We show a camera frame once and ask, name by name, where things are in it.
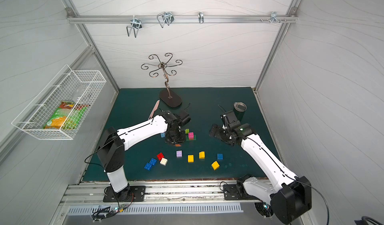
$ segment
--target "dark green table surface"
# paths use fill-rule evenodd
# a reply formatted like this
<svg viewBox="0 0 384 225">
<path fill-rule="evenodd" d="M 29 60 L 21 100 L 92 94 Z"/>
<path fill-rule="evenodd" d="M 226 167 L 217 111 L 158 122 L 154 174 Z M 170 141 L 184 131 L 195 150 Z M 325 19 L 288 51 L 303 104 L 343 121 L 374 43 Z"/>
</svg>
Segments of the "dark green table surface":
<svg viewBox="0 0 384 225">
<path fill-rule="evenodd" d="M 126 128 L 148 119 L 155 102 L 159 99 L 160 88 L 121 89 L 109 115 L 105 128 Z M 125 151 L 124 170 L 127 180 L 174 180 L 174 179 L 219 179 L 238 178 L 245 174 L 265 177 L 265 174 L 241 146 L 231 147 L 224 142 L 209 137 L 213 123 L 222 126 L 218 104 L 227 111 L 233 109 L 234 102 L 243 102 L 247 110 L 242 124 L 249 123 L 260 135 L 265 145 L 278 157 L 263 116 L 251 88 L 173 88 L 183 99 L 177 109 L 169 108 L 163 101 L 159 107 L 177 113 L 189 103 L 188 112 L 192 120 L 182 129 L 189 128 L 196 135 L 195 141 L 186 141 L 181 147 L 167 144 L 160 134 L 141 141 Z M 183 157 L 177 158 L 176 151 L 182 150 Z M 199 152 L 205 151 L 205 159 L 199 159 Z M 144 166 L 151 158 L 162 152 L 168 163 L 163 166 L 157 161 L 150 171 Z M 220 167 L 213 170 L 211 164 L 217 160 Z M 188 163 L 188 155 L 194 155 L 194 162 Z M 97 155 L 91 162 L 100 164 Z M 103 170 L 90 164 L 83 181 L 107 181 Z"/>
</svg>

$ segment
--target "jewelry stand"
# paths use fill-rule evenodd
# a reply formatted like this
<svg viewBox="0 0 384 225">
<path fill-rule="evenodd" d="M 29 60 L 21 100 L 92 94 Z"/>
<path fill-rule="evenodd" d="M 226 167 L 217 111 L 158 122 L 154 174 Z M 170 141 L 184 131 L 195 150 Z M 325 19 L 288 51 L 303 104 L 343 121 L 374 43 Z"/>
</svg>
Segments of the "jewelry stand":
<svg viewBox="0 0 384 225">
<path fill-rule="evenodd" d="M 181 97 L 179 95 L 177 95 L 174 91 L 172 91 L 169 88 L 169 84 L 168 84 L 168 82 L 169 82 L 168 76 L 175 76 L 177 74 L 177 72 L 175 70 L 171 70 L 170 74 L 169 74 L 169 73 L 167 73 L 166 68 L 167 67 L 179 66 L 179 65 L 183 64 L 183 61 L 176 60 L 175 62 L 179 63 L 179 64 L 168 66 L 168 62 L 172 59 L 173 54 L 171 54 L 171 53 L 166 53 L 165 54 L 166 57 L 171 56 L 170 59 L 166 63 L 163 63 L 162 61 L 160 61 L 159 57 L 156 54 L 149 55 L 148 58 L 152 60 L 152 59 L 155 58 L 154 56 L 156 56 L 157 59 L 159 60 L 159 64 L 158 65 L 152 65 L 152 64 L 149 64 L 149 63 L 145 63 L 145 64 L 141 65 L 141 69 L 147 70 L 149 68 L 148 66 L 145 66 L 145 65 L 157 66 L 158 69 L 149 72 L 149 76 L 152 77 L 152 78 L 156 78 L 159 75 L 158 73 L 155 73 L 157 70 L 159 70 L 159 69 L 163 70 L 164 78 L 166 79 L 166 82 L 165 82 L 166 89 L 161 90 L 161 92 L 159 94 L 159 97 L 168 106 L 170 106 L 170 107 L 178 107 L 182 103 L 182 99 L 181 99 Z"/>
</svg>

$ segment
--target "snack bag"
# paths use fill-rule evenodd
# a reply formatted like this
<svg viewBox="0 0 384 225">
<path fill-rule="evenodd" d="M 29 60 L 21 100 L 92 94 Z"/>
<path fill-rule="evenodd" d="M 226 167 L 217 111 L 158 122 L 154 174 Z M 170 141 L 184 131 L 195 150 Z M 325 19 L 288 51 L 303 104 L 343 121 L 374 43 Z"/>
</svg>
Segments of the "snack bag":
<svg viewBox="0 0 384 225">
<path fill-rule="evenodd" d="M 63 128 L 75 129 L 88 105 L 78 104 L 75 108 L 74 105 L 74 102 L 61 101 L 60 106 L 55 110 L 43 129 L 59 129 L 69 116 L 71 110 L 73 110 L 73 112 L 63 125 Z"/>
</svg>

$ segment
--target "white wire basket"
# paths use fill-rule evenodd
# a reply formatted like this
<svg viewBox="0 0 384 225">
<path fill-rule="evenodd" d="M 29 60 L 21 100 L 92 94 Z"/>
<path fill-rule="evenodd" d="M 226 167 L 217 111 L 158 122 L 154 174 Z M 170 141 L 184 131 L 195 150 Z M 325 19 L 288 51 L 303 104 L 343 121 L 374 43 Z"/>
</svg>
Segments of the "white wire basket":
<svg viewBox="0 0 384 225">
<path fill-rule="evenodd" d="M 72 140 L 105 83 L 98 70 L 74 71 L 66 65 L 12 125 L 39 140 Z"/>
</svg>

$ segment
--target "oval stand base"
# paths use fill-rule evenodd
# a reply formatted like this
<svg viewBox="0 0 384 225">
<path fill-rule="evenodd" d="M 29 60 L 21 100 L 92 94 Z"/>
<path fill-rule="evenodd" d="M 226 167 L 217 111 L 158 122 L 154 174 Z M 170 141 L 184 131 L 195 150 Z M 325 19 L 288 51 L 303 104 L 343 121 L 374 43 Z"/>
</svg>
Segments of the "oval stand base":
<svg viewBox="0 0 384 225">
<path fill-rule="evenodd" d="M 163 100 L 168 106 L 170 107 L 178 107 L 183 102 L 181 97 L 177 95 L 174 91 L 171 89 L 169 90 L 170 95 L 172 98 L 169 97 L 169 93 L 167 89 L 161 90 L 159 97 L 161 100 Z"/>
</svg>

